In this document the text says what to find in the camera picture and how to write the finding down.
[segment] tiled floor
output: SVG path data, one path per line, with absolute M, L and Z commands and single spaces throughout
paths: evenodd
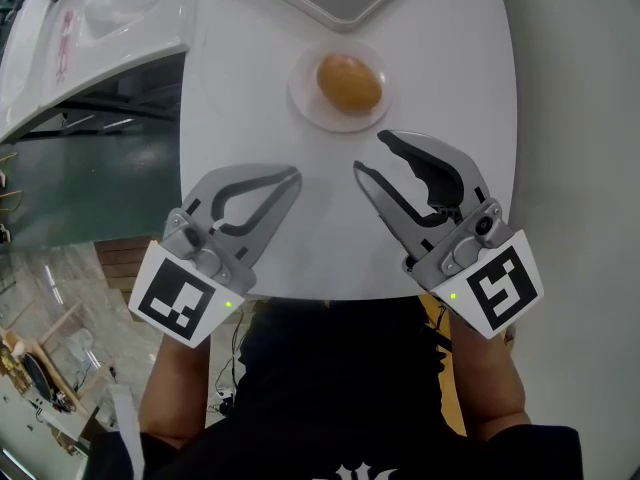
M 71 386 L 83 379 L 84 372 L 89 382 L 96 371 L 96 361 L 98 365 L 112 362 L 118 383 L 129 385 L 136 404 L 140 403 L 161 334 L 148 324 L 131 319 L 122 294 L 107 286 L 91 243 L 0 256 L 0 280 L 0 292 L 5 290 L 0 294 L 0 325 L 7 326 L 21 309 L 31 304 L 12 328 L 23 337 L 42 336 L 65 310 L 81 301 L 83 308 L 65 322 L 46 350 Z M 212 337 L 209 376 L 212 407 L 219 403 L 213 385 L 231 357 L 231 337 L 237 322 L 238 315 L 231 315 Z M 245 317 L 240 336 L 246 332 L 248 322 L 249 317 Z M 92 337 L 93 343 L 84 346 L 92 357 L 78 345 L 78 337 L 88 335 L 81 329 Z M 241 365 L 237 373 L 241 375 Z M 91 398 L 101 406 L 99 419 L 108 423 L 113 416 L 109 397 L 104 396 L 105 385 L 98 383 Z M 224 371 L 218 385 L 232 387 L 230 368 Z M 212 408 L 208 423 L 219 417 Z

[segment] cable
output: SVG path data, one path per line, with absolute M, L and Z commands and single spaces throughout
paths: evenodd
M 236 382 L 236 341 L 238 339 L 238 331 L 240 330 L 240 324 L 244 319 L 244 311 L 240 309 L 240 319 L 238 325 L 233 331 L 233 337 L 231 338 L 231 380 L 233 381 L 233 396 L 235 398 L 236 391 L 238 391 L 238 383 Z
M 444 316 L 447 308 L 445 306 L 439 306 L 440 314 L 438 315 L 438 321 L 436 322 L 436 331 L 440 330 L 440 324 L 442 323 L 442 317 Z
M 82 387 L 82 385 L 84 384 L 84 381 L 87 380 L 87 375 L 89 374 L 89 370 L 91 369 L 91 364 L 89 366 L 87 366 L 87 369 L 84 371 L 84 374 L 82 376 L 82 380 L 80 382 L 78 382 L 78 374 L 82 373 L 82 371 L 78 370 L 76 372 L 76 383 L 73 385 L 73 390 L 77 393 L 78 390 Z
M 231 360 L 233 359 L 233 357 L 230 357 L 229 360 L 227 361 L 227 364 L 224 365 L 224 368 L 220 371 L 220 375 L 218 375 L 218 378 L 216 379 L 216 383 L 213 385 L 213 387 L 216 390 L 216 393 L 219 393 L 218 391 L 218 382 L 220 382 L 220 378 L 222 377 L 222 374 L 225 372 L 225 370 L 227 369 L 227 367 L 229 366 L 229 363 L 231 363 Z

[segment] black shirt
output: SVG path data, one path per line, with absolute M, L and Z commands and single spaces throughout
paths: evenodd
M 406 306 L 254 318 L 232 414 L 180 450 L 143 435 L 145 478 L 582 478 L 573 429 L 520 425 L 488 442 L 453 432 L 424 312 Z M 131 474 L 118 433 L 93 442 L 85 478 Z

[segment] forearm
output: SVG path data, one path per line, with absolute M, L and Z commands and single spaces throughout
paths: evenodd
M 470 436 L 490 439 L 513 425 L 530 423 L 520 376 L 500 336 L 491 340 L 451 315 L 453 371 Z
M 140 430 L 180 447 L 204 429 L 209 390 L 207 338 L 197 348 L 165 336 L 140 406 Z

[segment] shirt logo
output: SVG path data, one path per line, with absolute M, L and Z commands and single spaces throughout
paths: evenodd
M 467 282 L 494 330 L 538 296 L 513 247 L 470 275 Z
M 397 469 L 390 469 L 388 471 L 378 473 L 374 478 L 371 478 L 369 475 L 370 469 L 371 468 L 363 462 L 355 471 L 351 471 L 342 466 L 338 471 L 336 471 L 336 475 L 340 477 L 340 480 L 389 480 L 389 475 L 394 471 L 397 471 Z
M 165 258 L 138 310 L 190 340 L 215 291 L 212 286 Z

